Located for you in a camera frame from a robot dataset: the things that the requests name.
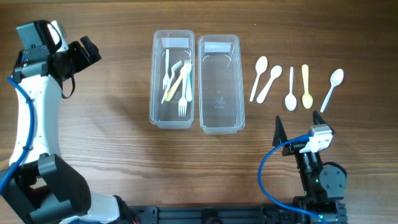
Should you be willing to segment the wide white plastic spoon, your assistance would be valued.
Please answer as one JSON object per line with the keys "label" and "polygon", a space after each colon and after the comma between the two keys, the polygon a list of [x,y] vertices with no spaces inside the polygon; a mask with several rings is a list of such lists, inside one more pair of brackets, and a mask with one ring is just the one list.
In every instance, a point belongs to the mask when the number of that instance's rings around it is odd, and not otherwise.
{"label": "wide white plastic spoon", "polygon": [[271,85],[272,85],[273,81],[276,78],[278,78],[279,76],[281,76],[281,74],[282,74],[282,67],[280,65],[276,65],[276,66],[274,66],[271,69],[270,79],[266,83],[265,87],[261,90],[259,96],[257,97],[257,99],[256,99],[257,103],[263,103],[264,102],[264,100],[265,100],[265,98],[266,98],[266,96],[267,96],[267,94],[268,94],[268,92],[269,92],[269,90],[271,88]]}

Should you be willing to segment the yellow plastic fork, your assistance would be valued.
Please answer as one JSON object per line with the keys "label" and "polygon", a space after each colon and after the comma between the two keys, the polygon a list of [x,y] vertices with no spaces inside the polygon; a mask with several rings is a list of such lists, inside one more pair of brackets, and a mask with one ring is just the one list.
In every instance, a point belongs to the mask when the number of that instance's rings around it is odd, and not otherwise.
{"label": "yellow plastic fork", "polygon": [[170,101],[177,91],[178,86],[181,84],[183,80],[186,80],[187,73],[192,69],[192,64],[189,60],[187,60],[184,66],[180,69],[180,75],[177,80],[172,85],[171,89],[168,91],[165,100]]}

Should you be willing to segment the slanted white plastic fork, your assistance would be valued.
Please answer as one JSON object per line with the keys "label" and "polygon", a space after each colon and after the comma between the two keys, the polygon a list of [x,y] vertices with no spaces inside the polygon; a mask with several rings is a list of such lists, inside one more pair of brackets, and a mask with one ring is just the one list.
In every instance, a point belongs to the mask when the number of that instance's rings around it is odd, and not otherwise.
{"label": "slanted white plastic fork", "polygon": [[169,81],[169,49],[165,50],[165,75],[163,78],[163,90],[165,90],[167,88],[167,84]]}

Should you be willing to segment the white spoon bowl down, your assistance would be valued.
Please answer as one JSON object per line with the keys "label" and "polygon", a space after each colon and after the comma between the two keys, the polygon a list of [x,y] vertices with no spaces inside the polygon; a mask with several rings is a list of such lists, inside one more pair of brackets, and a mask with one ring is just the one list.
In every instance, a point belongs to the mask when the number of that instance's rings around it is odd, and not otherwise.
{"label": "white spoon bowl down", "polygon": [[293,94],[294,87],[294,68],[290,67],[289,72],[289,93],[285,97],[285,106],[289,111],[293,111],[297,106],[297,99]]}

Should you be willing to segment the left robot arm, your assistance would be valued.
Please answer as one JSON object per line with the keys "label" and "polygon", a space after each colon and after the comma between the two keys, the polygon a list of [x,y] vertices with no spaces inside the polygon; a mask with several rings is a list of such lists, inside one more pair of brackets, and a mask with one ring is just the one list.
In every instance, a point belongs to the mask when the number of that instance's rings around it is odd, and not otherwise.
{"label": "left robot arm", "polygon": [[17,136],[1,171],[1,196],[24,223],[139,223],[117,195],[92,192],[60,152],[63,83],[101,59],[97,46],[86,36],[67,44],[54,21],[32,21],[17,32],[23,48],[8,78],[18,98]]}

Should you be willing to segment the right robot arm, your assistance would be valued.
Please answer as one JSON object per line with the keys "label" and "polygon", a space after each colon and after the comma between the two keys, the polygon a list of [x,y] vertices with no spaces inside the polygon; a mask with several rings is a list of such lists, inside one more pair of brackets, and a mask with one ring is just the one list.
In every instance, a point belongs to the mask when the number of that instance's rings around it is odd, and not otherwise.
{"label": "right robot arm", "polygon": [[308,140],[298,140],[283,147],[283,156],[294,156],[305,195],[294,197],[292,205],[312,212],[327,223],[347,223],[344,199],[347,172],[335,162],[323,162],[320,152],[331,146],[335,131],[317,111]]}

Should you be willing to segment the yellow plastic spoon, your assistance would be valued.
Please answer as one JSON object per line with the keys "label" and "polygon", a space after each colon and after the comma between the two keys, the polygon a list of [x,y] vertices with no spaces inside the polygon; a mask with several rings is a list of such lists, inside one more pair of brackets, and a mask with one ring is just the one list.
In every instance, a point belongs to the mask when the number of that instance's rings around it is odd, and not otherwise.
{"label": "yellow plastic spoon", "polygon": [[302,65],[302,79],[303,79],[303,88],[304,88],[302,103],[304,108],[310,109],[313,105],[313,98],[309,93],[309,67],[307,64]]}

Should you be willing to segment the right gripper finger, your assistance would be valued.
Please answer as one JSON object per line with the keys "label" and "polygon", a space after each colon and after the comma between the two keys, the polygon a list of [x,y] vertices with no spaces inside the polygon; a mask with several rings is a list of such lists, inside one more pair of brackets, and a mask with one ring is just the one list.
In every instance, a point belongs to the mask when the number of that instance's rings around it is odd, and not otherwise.
{"label": "right gripper finger", "polygon": [[283,127],[280,116],[277,115],[275,117],[275,132],[274,132],[274,138],[272,141],[272,145],[278,146],[286,141],[287,141],[287,135],[285,133],[285,129]]}
{"label": "right gripper finger", "polygon": [[314,125],[326,124],[331,129],[331,133],[335,134],[335,130],[319,115],[317,110],[313,112],[313,123]]}

